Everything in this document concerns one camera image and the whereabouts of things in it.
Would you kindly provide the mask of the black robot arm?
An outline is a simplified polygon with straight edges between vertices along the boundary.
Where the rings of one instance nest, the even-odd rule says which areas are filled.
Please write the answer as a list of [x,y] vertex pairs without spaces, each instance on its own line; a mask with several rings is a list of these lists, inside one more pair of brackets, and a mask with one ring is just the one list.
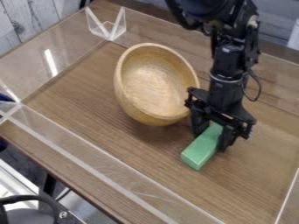
[[180,26],[209,37],[212,66],[209,88],[188,87],[185,107],[192,133],[203,135],[211,123],[220,126],[216,149],[249,138],[256,118],[245,111],[247,85],[257,76],[259,14],[252,0],[164,0]]

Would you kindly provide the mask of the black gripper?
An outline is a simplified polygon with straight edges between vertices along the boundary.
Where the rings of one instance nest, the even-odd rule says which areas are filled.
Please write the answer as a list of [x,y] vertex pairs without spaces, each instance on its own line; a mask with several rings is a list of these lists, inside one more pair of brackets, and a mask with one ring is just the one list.
[[217,151],[224,152],[239,137],[248,139],[257,120],[244,109],[243,99],[251,72],[235,77],[211,74],[209,89],[188,87],[184,106],[191,111],[191,131],[197,137],[216,123],[223,127]]

